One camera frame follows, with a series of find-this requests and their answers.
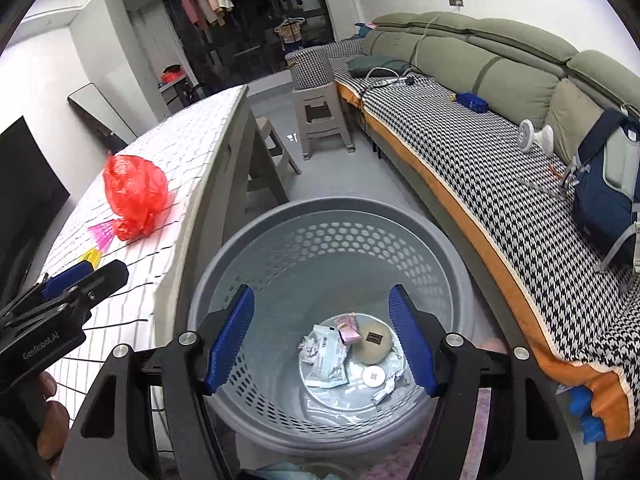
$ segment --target perforated hole pattern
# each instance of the perforated hole pattern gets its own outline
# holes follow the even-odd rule
[[[228,303],[241,283],[256,291],[263,291],[281,273],[305,260],[333,253],[357,253],[385,260],[404,273],[428,300],[432,308],[446,308],[449,291],[445,290],[424,257],[401,237],[383,228],[357,222],[328,222],[298,228],[271,243],[252,251],[250,262],[239,267],[228,288],[224,302]],[[228,383],[224,386],[229,397],[258,420],[285,433],[307,434],[316,439],[346,438],[374,431],[387,425],[416,403],[423,389],[414,386],[394,404],[385,403],[377,415],[343,426],[324,426],[293,418],[275,406],[263,394],[251,377],[246,357],[241,352],[236,359]]]

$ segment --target white tablecloth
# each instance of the white tablecloth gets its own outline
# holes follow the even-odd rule
[[[72,418],[114,346],[128,343],[136,351],[156,346],[156,302],[166,301],[170,286],[165,285],[180,274],[184,262],[179,260],[185,252],[181,245],[188,243],[193,228],[185,218],[199,206],[198,185],[218,153],[225,126],[243,89],[225,90],[181,110],[120,152],[151,160],[166,173],[169,205],[157,218],[150,237],[129,242],[113,240],[100,264],[114,259],[125,262],[129,283],[92,310],[93,316],[84,326],[85,343],[48,370],[58,381],[55,399],[66,406]],[[100,174],[58,235],[42,273],[53,276],[75,264],[94,246],[87,227],[113,218]],[[156,293],[161,285],[159,296]]]

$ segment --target sofa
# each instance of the sofa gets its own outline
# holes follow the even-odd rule
[[[519,183],[558,186],[604,108],[640,110],[640,78],[608,56],[579,52],[525,23],[452,12],[398,12],[364,39],[325,46],[350,113],[456,245],[510,346],[526,345],[545,373],[587,386],[606,437],[629,436],[640,405],[640,286],[631,271],[596,273],[600,254],[560,202]],[[414,66],[415,84],[367,88],[347,62],[384,55]],[[476,114],[452,93],[474,91]],[[554,157],[516,144],[529,119],[554,130]]]

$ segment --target yellow object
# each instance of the yellow object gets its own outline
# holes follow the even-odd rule
[[[82,262],[84,260],[87,260],[95,270],[98,268],[101,258],[102,258],[102,254],[98,249],[94,247],[89,249],[87,252],[85,252],[78,261]]]

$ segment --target wall outlet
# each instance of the wall outlet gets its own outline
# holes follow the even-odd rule
[[[449,5],[451,7],[464,7],[465,3],[463,0],[449,0]]]

